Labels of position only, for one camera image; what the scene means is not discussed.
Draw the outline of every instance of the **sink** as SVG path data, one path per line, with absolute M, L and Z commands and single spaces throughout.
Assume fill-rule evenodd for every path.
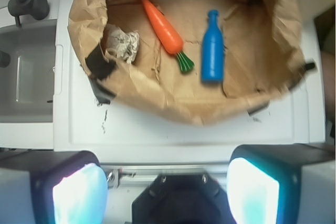
M 0 123 L 52 122 L 56 21 L 0 28 Z

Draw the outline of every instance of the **crumpled paper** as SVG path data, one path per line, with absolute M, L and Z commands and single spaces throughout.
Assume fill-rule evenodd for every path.
M 106 25 L 108 38 L 106 42 L 106 57 L 111 56 L 126 61 L 127 64 L 134 62 L 140 45 L 140 36 L 137 31 L 124 33 L 120 27 L 112 24 Z

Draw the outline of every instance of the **gray faucet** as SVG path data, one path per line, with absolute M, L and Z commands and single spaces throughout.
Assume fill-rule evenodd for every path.
M 44 19 L 49 14 L 49 5 L 47 0 L 10 0 L 8 11 L 15 17 L 16 26 L 20 27 L 21 15 L 29 14 L 36 20 Z

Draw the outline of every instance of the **orange carrot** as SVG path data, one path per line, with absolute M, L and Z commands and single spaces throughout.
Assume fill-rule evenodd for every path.
M 182 72 L 189 72 L 194 68 L 194 62 L 185 55 L 183 39 L 164 17 L 164 15 L 149 1 L 142 0 L 144 9 L 153 26 L 153 29 L 166 51 L 176 55 Z

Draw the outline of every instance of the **brown paper bag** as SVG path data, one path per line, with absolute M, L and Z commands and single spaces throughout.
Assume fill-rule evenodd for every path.
M 81 65 L 118 102 L 205 125 L 281 97 L 305 73 L 296 0 L 151 1 L 184 39 L 184 52 L 195 62 L 190 74 L 182 75 L 162 48 L 140 0 L 74 0 L 70 11 L 70 38 Z M 220 12 L 226 48 L 225 81 L 213 85 L 201 83 L 201 47 L 211 9 Z M 139 32 L 133 65 L 105 53 L 107 22 Z

